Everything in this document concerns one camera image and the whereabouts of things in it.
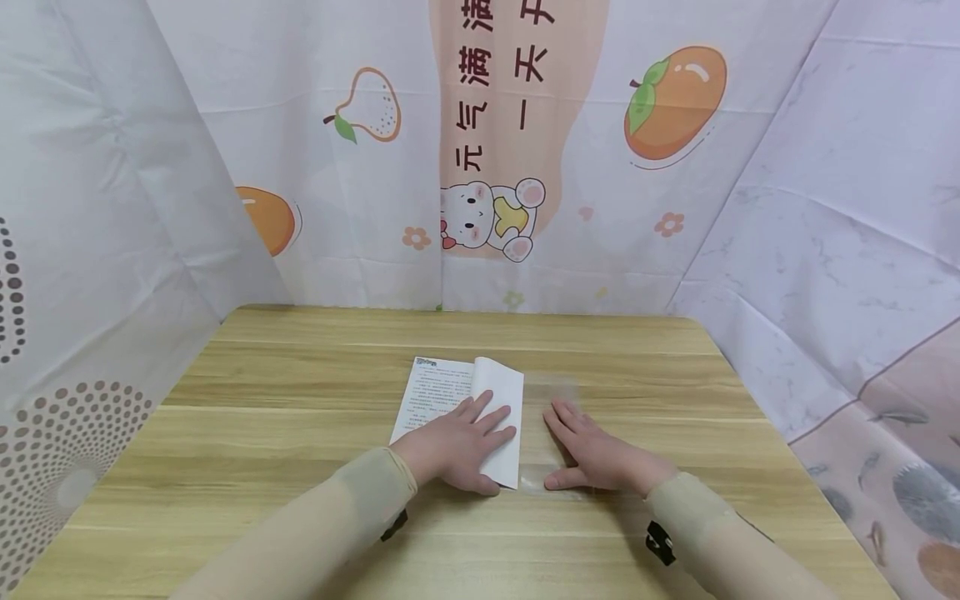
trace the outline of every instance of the white paper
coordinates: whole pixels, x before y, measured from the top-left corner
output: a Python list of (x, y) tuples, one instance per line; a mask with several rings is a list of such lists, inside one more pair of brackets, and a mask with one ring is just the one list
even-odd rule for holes
[(480, 472), (501, 486), (515, 490), (520, 464), (523, 373), (489, 358), (478, 357), (473, 364), (421, 356), (415, 358), (390, 443), (450, 412), (465, 397), (478, 397), (486, 390), (493, 391), (493, 400), (481, 417), (509, 405), (510, 416), (496, 430), (512, 425), (516, 427), (516, 435), (487, 459)]
[(512, 425), (516, 427), (516, 435), (490, 455), (487, 462), (480, 468), (480, 472), (501, 486), (516, 490), (520, 471), (523, 373), (504, 367), (489, 358), (477, 357), (473, 362), (473, 384), (470, 386), (470, 395), (478, 397), (486, 390), (493, 391), (493, 400), (480, 417), (483, 418), (503, 405), (510, 406), (510, 416), (501, 421), (496, 430)]
[(414, 359), (390, 443), (456, 408), (470, 395), (473, 365), (436, 358)]

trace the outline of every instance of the person's right hand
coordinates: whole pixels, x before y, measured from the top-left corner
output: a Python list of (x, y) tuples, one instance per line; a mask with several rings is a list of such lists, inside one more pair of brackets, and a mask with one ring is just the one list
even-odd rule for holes
[(570, 402), (554, 400), (543, 419), (577, 462), (547, 475), (543, 486), (548, 490), (591, 487), (646, 497), (678, 473), (670, 461), (615, 438)]

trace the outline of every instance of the cartoon bear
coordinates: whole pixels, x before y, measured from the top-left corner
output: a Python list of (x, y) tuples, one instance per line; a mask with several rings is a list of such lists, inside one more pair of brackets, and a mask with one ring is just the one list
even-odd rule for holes
[(490, 187), (482, 181), (441, 189), (440, 235), (444, 250), (454, 246), (481, 248), (489, 244), (514, 262), (521, 262), (534, 248), (531, 235), (537, 207), (546, 189), (540, 180), (528, 178), (513, 187)]

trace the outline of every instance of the orange persimmon illustration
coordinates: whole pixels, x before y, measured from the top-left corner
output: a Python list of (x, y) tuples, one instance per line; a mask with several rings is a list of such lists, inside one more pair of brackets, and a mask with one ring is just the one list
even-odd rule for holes
[(286, 250), (297, 230), (293, 207), (277, 194), (262, 189), (245, 186), (236, 189), (270, 256)]
[(689, 144), (720, 106), (727, 62), (706, 46), (687, 46), (647, 69), (636, 88), (623, 130), (637, 156), (669, 158)]

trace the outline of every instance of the clear plastic sheet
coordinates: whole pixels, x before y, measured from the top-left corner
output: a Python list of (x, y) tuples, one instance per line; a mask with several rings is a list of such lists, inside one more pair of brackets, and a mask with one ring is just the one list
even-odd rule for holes
[(543, 487), (543, 479), (558, 468), (572, 466), (572, 460), (554, 439), (543, 411), (554, 398), (580, 405), (576, 379), (554, 373), (526, 373), (523, 385), (523, 419), (520, 434), (520, 477), (517, 490), (525, 493), (587, 499), (595, 490), (551, 492)]

